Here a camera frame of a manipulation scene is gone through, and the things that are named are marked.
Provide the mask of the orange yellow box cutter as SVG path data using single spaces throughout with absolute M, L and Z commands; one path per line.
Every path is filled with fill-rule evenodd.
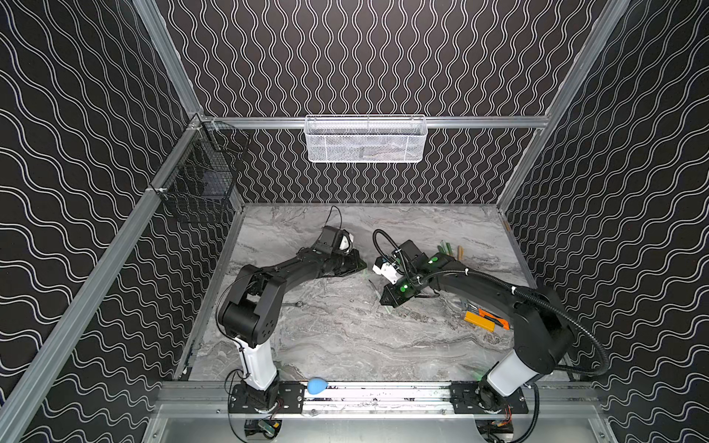
M 463 319 L 467 323 L 478 326 L 487 332 L 494 332 L 496 329 L 511 330 L 509 321 L 483 309 L 478 309 L 476 312 L 466 311 Z

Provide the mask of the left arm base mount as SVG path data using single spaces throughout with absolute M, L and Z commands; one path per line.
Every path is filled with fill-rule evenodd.
M 232 387 L 228 399 L 230 415 L 256 415 L 256 413 L 283 413 L 300 415 L 306 400 L 306 386 L 296 381 L 278 381 L 265 391 L 259 391 L 246 382 Z

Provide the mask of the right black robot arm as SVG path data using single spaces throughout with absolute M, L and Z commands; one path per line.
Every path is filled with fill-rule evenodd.
M 600 340 L 568 313 L 550 289 L 506 282 L 445 253 L 428 256 L 411 240 L 395 243 L 382 229 L 373 232 L 372 242 L 380 254 L 373 269 L 389 281 L 380 299 L 382 306 L 398 308 L 422 298 L 426 290 L 454 293 L 491 313 L 489 320 L 493 325 L 511 328 L 513 350 L 483 376 L 482 394 L 507 398 L 525 384 L 556 370 L 589 378 L 609 371 L 609 353 Z M 596 348 L 597 367 L 561 363 L 580 335 Z

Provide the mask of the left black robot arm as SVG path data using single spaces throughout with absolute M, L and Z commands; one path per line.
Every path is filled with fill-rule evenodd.
M 354 236 L 330 225 L 322 228 L 313 245 L 302 247 L 289 260 L 267 267 L 245 265 L 221 300 L 215 322 L 236 343 L 247 386 L 267 391 L 276 384 L 270 339 L 286 293 L 304 282 L 347 277 L 366 267 Z

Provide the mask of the blue egg-shaped object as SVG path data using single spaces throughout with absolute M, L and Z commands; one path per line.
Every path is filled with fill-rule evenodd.
M 324 380 L 323 378 L 311 378 L 308 380 L 308 384 L 306 384 L 306 390 L 308 391 L 309 395 L 312 396 L 317 396 L 329 387 L 329 382 L 327 380 Z

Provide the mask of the aluminium front rail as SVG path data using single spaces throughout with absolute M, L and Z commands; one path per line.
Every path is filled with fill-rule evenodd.
M 311 394 L 303 382 L 284 382 L 275 406 L 260 410 L 238 387 L 223 382 L 169 382 L 162 388 L 154 417 L 293 419 L 489 419 L 528 418 L 540 407 L 542 418 L 593 418 L 600 406 L 583 382 L 541 382 L 539 392 L 520 389 L 492 415 L 484 411 L 471 382 L 329 382 Z

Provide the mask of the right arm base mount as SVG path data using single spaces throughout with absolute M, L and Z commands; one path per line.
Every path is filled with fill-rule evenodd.
M 479 382 L 452 382 L 450 402 L 456 415 L 521 415 L 528 413 L 524 393 L 518 388 L 508 397 L 503 397 L 487 383 L 480 387 Z

